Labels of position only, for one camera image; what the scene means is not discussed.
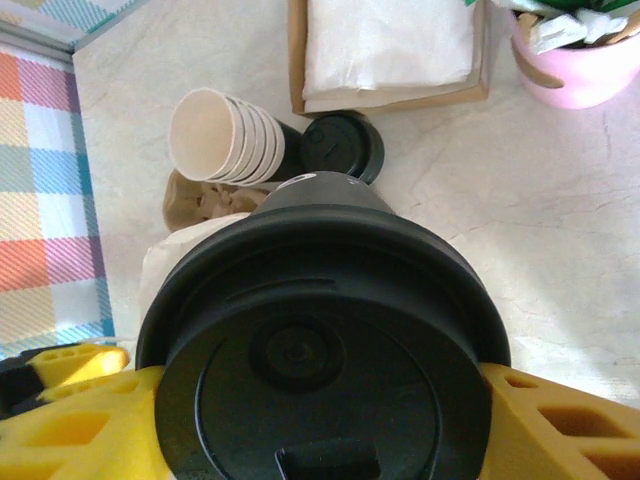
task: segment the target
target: pink flower pot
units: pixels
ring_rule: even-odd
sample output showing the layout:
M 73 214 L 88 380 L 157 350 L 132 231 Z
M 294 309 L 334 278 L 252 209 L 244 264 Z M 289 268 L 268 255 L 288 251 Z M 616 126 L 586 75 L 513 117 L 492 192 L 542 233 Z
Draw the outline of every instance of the pink flower pot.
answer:
M 538 100 L 565 109 L 593 107 L 615 97 L 640 72 L 640 34 L 615 45 L 560 48 L 536 55 L 509 12 L 520 80 Z

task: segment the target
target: marble countertop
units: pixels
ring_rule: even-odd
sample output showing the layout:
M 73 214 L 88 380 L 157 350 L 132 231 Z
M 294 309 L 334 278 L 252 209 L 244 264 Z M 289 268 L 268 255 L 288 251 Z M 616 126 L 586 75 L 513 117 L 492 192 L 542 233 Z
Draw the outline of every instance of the marble countertop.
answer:
M 640 82 L 586 111 L 541 105 L 496 19 L 487 102 L 372 118 L 376 188 L 473 265 L 514 367 L 640 407 Z M 135 335 L 176 102 L 211 86 L 308 123 L 290 112 L 286 2 L 151 0 L 74 62 L 116 332 Z

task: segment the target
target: white paper cup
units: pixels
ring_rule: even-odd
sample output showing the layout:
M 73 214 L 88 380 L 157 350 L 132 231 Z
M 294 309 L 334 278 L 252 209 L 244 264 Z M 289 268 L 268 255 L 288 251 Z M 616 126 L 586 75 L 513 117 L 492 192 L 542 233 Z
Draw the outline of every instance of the white paper cup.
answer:
M 285 139 L 282 128 L 280 128 L 280 125 L 278 125 L 276 119 L 261 108 L 258 108 L 258 111 L 260 113 L 263 113 L 263 118 L 266 117 L 266 120 L 269 122 L 276 135 L 276 149 L 273 161 L 271 162 L 271 166 L 262 177 L 256 180 L 257 183 L 262 183 L 269 180 L 269 178 L 271 178 L 278 171 L 278 168 L 280 168 L 280 164 L 282 163 L 282 159 L 284 158 Z
M 255 113 L 254 119 L 258 118 L 258 120 L 262 122 L 265 131 L 265 149 L 258 168 L 250 176 L 234 182 L 235 185 L 242 186 L 250 186 L 258 183 L 258 180 L 270 169 L 276 154 L 277 135 L 273 129 L 273 125 L 269 122 L 268 118 L 259 112 L 256 107 L 251 105 L 249 108 Z
M 171 118 L 169 151 L 176 169 L 194 181 L 231 171 L 240 158 L 244 126 L 240 113 L 209 88 L 185 95 Z
M 262 146 L 257 145 L 258 142 L 258 132 L 256 131 L 256 124 L 254 119 L 251 116 L 251 113 L 248 109 L 241 107 L 239 105 L 239 100 L 235 98 L 229 98 L 229 101 L 233 104 L 233 107 L 242 117 L 242 124 L 244 125 L 244 141 L 242 145 L 242 151 L 240 152 L 240 158 L 236 162 L 235 166 L 225 175 L 216 179 L 219 182 L 227 183 L 229 181 L 237 180 L 240 177 L 240 174 L 244 170 L 249 170 L 250 165 L 255 165 L 257 167 L 260 158 L 262 157 L 262 152 L 264 150 L 264 141 L 262 142 Z M 264 134 L 260 133 L 260 137 L 264 139 Z

